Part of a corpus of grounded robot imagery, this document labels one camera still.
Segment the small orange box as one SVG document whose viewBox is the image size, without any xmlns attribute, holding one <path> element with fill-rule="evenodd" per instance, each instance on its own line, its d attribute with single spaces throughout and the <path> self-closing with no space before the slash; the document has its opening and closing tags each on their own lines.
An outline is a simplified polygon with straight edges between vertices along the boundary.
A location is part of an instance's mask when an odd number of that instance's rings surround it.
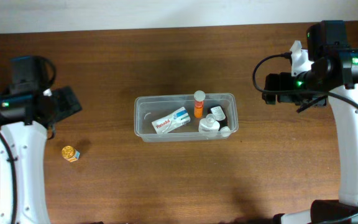
<svg viewBox="0 0 358 224">
<path fill-rule="evenodd" d="M 62 149 L 62 157 L 69 162 L 75 162 L 79 159 L 80 153 L 72 146 L 65 146 Z"/>
</svg>

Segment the dark bottle white cap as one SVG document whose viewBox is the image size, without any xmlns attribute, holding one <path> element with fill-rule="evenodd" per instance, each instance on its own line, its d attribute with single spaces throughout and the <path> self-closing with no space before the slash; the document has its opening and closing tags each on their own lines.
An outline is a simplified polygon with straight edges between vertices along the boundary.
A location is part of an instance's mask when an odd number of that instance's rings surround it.
<svg viewBox="0 0 358 224">
<path fill-rule="evenodd" d="M 216 121 L 220 124 L 219 132 L 221 136 L 226 138 L 231 134 L 231 130 L 228 126 L 228 118 L 223 110 L 223 107 L 220 105 L 214 105 L 208 108 L 208 113 L 213 114 L 216 118 Z"/>
</svg>

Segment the orange tube white cap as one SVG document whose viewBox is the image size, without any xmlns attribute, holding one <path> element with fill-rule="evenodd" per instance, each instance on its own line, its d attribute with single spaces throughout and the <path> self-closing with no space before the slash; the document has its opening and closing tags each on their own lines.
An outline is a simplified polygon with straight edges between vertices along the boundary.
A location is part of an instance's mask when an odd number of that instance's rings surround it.
<svg viewBox="0 0 358 224">
<path fill-rule="evenodd" d="M 198 90 L 194 93 L 195 105 L 194 105 L 194 116 L 195 118 L 201 118 L 203 116 L 203 106 L 204 99 L 206 95 L 205 92 Z"/>
</svg>

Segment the white pump bottle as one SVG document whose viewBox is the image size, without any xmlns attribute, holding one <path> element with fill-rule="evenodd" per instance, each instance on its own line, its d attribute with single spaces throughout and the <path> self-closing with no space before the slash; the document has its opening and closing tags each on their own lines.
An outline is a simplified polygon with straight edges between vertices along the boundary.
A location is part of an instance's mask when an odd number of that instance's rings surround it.
<svg viewBox="0 0 358 224">
<path fill-rule="evenodd" d="M 220 123 L 216 120 L 215 115 L 207 114 L 199 122 L 198 131 L 207 138 L 213 138 L 218 134 Z"/>
</svg>

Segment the white Panadol box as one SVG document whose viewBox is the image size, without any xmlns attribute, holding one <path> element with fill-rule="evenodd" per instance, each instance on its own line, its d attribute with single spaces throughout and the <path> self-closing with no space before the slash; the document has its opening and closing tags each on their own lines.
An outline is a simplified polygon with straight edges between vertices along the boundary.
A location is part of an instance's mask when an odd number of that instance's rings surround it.
<svg viewBox="0 0 358 224">
<path fill-rule="evenodd" d="M 184 107 L 181 107 L 163 118 L 152 122 L 157 134 L 167 134 L 191 121 L 190 115 Z"/>
</svg>

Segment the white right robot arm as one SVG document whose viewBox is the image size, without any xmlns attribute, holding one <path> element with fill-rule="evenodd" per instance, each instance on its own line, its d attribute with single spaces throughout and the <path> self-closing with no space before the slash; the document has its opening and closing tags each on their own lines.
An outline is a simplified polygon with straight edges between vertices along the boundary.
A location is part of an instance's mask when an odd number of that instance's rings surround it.
<svg viewBox="0 0 358 224">
<path fill-rule="evenodd" d="M 260 89 L 268 105 L 292 103 L 298 111 L 329 105 L 336 123 L 341 180 L 336 200 L 315 200 L 308 210 L 278 214 L 274 223 L 358 223 L 358 49 L 343 21 L 321 21 L 282 54 L 290 72 L 270 74 Z"/>
</svg>

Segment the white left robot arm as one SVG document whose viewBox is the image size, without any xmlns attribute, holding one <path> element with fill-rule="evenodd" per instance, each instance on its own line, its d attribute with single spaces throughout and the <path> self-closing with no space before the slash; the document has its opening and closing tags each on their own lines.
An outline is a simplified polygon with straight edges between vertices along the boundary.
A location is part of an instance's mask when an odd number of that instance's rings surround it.
<svg viewBox="0 0 358 224">
<path fill-rule="evenodd" d="M 0 94 L 0 223 L 50 223 L 44 154 L 57 122 L 81 111 L 69 86 L 52 89 L 55 65 L 38 55 L 11 60 L 12 82 Z"/>
</svg>

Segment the clear plastic container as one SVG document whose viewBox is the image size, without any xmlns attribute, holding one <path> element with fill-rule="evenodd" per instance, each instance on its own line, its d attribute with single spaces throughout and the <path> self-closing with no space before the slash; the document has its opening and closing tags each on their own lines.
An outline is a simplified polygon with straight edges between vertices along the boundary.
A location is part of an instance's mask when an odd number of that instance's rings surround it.
<svg viewBox="0 0 358 224">
<path fill-rule="evenodd" d="M 214 134 L 198 131 L 200 120 L 194 117 L 195 99 L 192 94 L 141 96 L 134 103 L 134 132 L 145 142 L 203 141 L 226 139 L 239 129 L 236 99 L 231 93 L 207 93 L 203 115 L 212 106 L 220 106 L 227 117 L 227 129 Z M 184 107 L 190 115 L 190 122 L 170 131 L 158 134 L 152 122 Z"/>
</svg>

